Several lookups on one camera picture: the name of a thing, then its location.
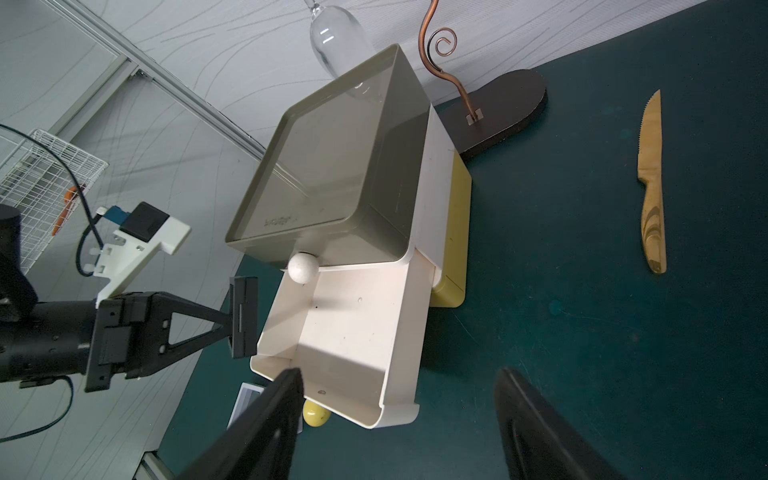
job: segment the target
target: metal frame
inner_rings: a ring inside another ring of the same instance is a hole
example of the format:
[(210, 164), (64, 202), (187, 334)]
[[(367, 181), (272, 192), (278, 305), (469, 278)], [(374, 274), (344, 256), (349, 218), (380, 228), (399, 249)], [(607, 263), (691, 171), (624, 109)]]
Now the metal frame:
[(174, 474), (154, 452), (144, 453), (139, 468), (134, 473), (134, 480), (172, 480), (173, 477)]
[(178, 78), (162, 68), (149, 55), (128, 41), (119, 31), (91, 12), (78, 0), (43, 0), (43, 2), (117, 55), (124, 55), (134, 62), (141, 72), (158, 87), (258, 161), (264, 157), (266, 148), (262, 144), (235, 125), (226, 115), (195, 94)]
[(138, 68), (138, 65), (125, 55), (118, 55), (109, 68), (48, 131), (64, 141), (72, 141), (120, 85), (136, 74)]

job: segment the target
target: white wire rack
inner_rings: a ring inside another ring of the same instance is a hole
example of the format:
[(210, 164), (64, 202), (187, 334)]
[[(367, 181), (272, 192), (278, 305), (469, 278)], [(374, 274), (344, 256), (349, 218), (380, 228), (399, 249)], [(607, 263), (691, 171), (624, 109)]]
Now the white wire rack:
[[(87, 193), (107, 162), (49, 134), (35, 130), (30, 137), (50, 148), (72, 170)], [(23, 139), (0, 137), (10, 154), (0, 164), (0, 203), (22, 212), (21, 269), (26, 274), (51, 242), (58, 229), (80, 204), (67, 171), (47, 151)]]

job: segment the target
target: clear glass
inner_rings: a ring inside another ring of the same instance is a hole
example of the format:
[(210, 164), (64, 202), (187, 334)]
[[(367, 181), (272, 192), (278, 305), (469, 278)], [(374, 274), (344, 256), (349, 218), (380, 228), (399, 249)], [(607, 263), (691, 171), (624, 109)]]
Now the clear glass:
[(341, 7), (323, 7), (314, 0), (304, 0), (312, 12), (310, 41), (320, 64), (334, 78), (345, 74), (376, 50), (357, 18)]

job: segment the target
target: blue connector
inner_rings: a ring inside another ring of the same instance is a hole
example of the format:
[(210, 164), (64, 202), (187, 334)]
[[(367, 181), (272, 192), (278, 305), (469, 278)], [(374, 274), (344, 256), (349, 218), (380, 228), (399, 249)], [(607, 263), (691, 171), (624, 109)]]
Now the blue connector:
[(113, 205), (112, 207), (109, 207), (107, 213), (104, 214), (104, 218), (117, 225), (122, 225), (123, 222), (125, 222), (125, 219), (128, 218), (129, 213), (130, 212), (124, 212), (117, 205)]

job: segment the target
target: wooden knife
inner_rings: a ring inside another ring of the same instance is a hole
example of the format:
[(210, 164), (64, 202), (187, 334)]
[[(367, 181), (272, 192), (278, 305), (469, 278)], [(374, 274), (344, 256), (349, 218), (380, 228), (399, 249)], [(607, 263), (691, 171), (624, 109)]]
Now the wooden knife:
[(640, 230), (648, 266), (654, 273), (667, 271), (664, 239), (664, 202), (661, 198), (661, 90), (645, 106), (640, 125), (637, 178), (645, 184)]

